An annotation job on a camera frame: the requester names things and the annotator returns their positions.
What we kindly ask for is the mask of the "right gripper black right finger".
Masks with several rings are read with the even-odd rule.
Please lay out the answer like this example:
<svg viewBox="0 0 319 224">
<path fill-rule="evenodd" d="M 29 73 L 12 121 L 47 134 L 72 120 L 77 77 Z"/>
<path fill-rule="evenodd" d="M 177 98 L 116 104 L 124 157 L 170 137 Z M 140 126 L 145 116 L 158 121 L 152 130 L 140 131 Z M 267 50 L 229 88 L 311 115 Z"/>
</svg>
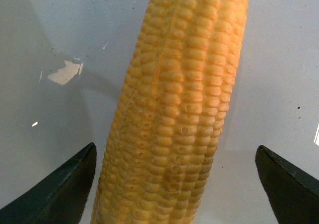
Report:
<svg viewBox="0 0 319 224">
<path fill-rule="evenodd" d="M 273 213 L 280 224 L 319 222 L 319 181 L 260 145 L 255 164 Z"/>
</svg>

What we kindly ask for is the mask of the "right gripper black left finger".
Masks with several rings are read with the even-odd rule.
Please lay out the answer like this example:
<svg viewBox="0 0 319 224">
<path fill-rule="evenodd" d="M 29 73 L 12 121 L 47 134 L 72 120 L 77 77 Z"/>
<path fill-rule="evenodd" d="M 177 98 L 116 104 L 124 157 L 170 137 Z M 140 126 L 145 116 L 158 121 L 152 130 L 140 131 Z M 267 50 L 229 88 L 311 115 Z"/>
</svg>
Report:
<svg viewBox="0 0 319 224">
<path fill-rule="evenodd" d="M 77 224 L 96 168 L 96 146 L 89 143 L 26 193 L 0 210 L 2 224 Z"/>
</svg>

